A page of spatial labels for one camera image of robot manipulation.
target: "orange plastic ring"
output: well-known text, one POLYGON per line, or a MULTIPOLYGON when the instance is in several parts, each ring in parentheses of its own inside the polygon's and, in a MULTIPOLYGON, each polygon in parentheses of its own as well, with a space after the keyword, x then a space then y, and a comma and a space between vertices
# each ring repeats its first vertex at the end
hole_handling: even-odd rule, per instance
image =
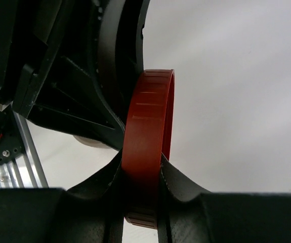
POLYGON ((174 108, 174 71, 146 70, 133 92, 122 151, 127 177, 126 219, 156 226, 161 153, 170 156, 174 108))

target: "black plastic part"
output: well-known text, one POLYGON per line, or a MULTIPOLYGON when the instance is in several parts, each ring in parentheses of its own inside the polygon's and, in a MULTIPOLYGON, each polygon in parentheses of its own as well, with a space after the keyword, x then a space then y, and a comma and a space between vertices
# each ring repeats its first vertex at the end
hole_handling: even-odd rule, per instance
POLYGON ((6 120, 2 127, 3 136, 0 139, 0 165, 13 161, 24 153, 22 137, 11 107, 8 107, 3 113, 6 114, 6 120), (9 156, 4 156, 4 151, 8 152, 9 156))
POLYGON ((0 189, 0 242, 121 242, 120 160, 67 192, 0 189))
POLYGON ((207 193, 162 159, 159 242, 291 242, 291 194, 207 193))
POLYGON ((0 111, 0 165, 6 164, 22 155, 24 151, 23 141, 18 130, 14 113, 9 106, 3 112, 0 111))
POLYGON ((120 149, 149 0, 0 4, 0 104, 120 149))

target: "gray background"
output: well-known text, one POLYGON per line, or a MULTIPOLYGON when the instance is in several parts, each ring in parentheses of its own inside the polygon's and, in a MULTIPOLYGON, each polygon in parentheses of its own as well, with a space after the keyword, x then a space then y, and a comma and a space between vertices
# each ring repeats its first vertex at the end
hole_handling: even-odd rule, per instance
MULTIPOLYGON (((291 192, 291 0, 151 0, 144 59, 176 72, 172 164, 211 191, 291 192)), ((116 153, 30 127, 51 186, 116 153)), ((156 239, 125 227, 124 242, 156 239)))

